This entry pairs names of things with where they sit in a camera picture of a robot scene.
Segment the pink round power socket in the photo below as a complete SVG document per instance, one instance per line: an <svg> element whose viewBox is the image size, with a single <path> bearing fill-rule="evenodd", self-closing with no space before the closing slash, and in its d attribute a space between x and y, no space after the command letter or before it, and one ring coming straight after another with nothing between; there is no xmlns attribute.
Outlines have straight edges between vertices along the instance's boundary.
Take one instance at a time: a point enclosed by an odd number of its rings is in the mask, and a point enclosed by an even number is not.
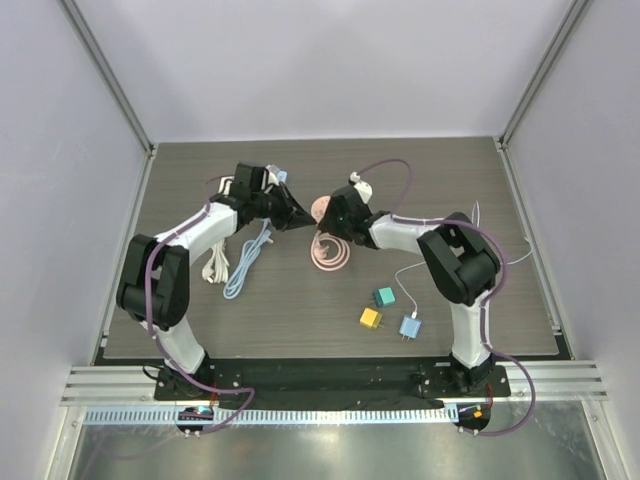
<svg viewBox="0 0 640 480"><path fill-rule="evenodd" d="M319 225L330 202L328 195L317 198L311 205L311 216ZM342 269L350 259L351 250L345 240L317 230L310 247L313 264L319 270L334 272Z"/></svg>

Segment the light blue power strip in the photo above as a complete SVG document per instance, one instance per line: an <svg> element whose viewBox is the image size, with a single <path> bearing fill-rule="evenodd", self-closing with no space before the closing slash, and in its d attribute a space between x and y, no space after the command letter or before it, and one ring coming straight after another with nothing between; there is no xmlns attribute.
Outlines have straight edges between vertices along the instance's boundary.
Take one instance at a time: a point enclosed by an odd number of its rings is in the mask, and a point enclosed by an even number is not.
<svg viewBox="0 0 640 480"><path fill-rule="evenodd" d="M229 280L223 287L223 297L226 300L233 300L239 296L250 268L259 257L263 246L271 240L270 228L274 226L269 219L256 216L253 200L258 193L269 191L272 187L280 187L280 185L267 185L266 167L245 163L240 163L236 167L232 180L224 181L224 189L221 191L219 201L237 212L236 229L241 229L253 220L260 220L262 223L258 235L254 239L247 240L242 246L238 264L229 274Z"/></svg>

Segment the teal plug adapter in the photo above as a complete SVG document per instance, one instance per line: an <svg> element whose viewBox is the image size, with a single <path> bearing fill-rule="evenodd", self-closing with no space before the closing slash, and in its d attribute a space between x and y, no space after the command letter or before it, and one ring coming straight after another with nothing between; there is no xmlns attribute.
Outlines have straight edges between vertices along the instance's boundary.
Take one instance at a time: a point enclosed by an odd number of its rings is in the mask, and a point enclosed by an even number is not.
<svg viewBox="0 0 640 480"><path fill-rule="evenodd" d="M378 308L387 307L396 302L393 289L389 286L375 289L373 292L373 298Z"/></svg>

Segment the white power strip with cord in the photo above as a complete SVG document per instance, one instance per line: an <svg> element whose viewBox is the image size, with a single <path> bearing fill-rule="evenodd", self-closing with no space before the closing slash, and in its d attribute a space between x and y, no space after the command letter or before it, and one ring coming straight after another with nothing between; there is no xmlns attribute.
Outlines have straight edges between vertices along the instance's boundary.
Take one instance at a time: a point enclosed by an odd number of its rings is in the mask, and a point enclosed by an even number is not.
<svg viewBox="0 0 640 480"><path fill-rule="evenodd" d="M201 270L202 279L209 284L226 284L230 262L226 255L226 241L220 240L210 248L210 258Z"/></svg>

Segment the yellow plug adapter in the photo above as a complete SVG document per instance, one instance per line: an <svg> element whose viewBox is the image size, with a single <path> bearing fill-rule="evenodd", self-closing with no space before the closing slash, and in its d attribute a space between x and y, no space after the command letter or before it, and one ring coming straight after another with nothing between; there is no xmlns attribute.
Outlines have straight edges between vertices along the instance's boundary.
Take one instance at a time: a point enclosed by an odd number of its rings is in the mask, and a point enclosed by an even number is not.
<svg viewBox="0 0 640 480"><path fill-rule="evenodd" d="M383 314L376 309L367 307L359 318L359 325L369 330L383 328Z"/></svg>

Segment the light blue charger plug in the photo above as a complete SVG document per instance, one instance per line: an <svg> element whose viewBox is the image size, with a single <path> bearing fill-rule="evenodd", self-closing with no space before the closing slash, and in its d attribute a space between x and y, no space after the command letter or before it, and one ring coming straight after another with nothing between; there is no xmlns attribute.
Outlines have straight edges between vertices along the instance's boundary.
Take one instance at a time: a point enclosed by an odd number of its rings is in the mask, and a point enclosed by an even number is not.
<svg viewBox="0 0 640 480"><path fill-rule="evenodd" d="M415 316L405 315L399 326L399 334L403 340L415 340L422 326L422 321Z"/></svg>

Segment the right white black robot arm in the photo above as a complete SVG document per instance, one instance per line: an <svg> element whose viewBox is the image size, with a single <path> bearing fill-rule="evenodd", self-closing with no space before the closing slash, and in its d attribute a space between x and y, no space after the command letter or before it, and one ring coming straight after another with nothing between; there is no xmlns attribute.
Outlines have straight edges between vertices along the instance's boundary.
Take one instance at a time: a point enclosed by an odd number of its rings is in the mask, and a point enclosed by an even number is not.
<svg viewBox="0 0 640 480"><path fill-rule="evenodd" d="M414 219L372 212L369 192L347 185L314 201L318 230L345 242L423 257L438 292L449 302L454 340L453 388L470 396L482 389L495 365L489 340L489 299L501 262L471 220L461 212Z"/></svg>

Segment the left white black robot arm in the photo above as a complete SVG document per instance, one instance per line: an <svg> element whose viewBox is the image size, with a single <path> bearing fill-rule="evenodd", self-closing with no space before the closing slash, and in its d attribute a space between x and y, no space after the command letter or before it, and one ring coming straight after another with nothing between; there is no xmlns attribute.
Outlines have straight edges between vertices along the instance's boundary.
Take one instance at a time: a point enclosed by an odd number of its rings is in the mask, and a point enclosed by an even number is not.
<svg viewBox="0 0 640 480"><path fill-rule="evenodd" d="M208 195L189 219L164 233L137 234L129 241L116 304L146 329L165 364L179 373L177 387L190 399L205 397L212 387L209 355L186 317L191 266L213 244L256 219L266 219L279 231L315 224L272 166L240 163L222 190Z"/></svg>

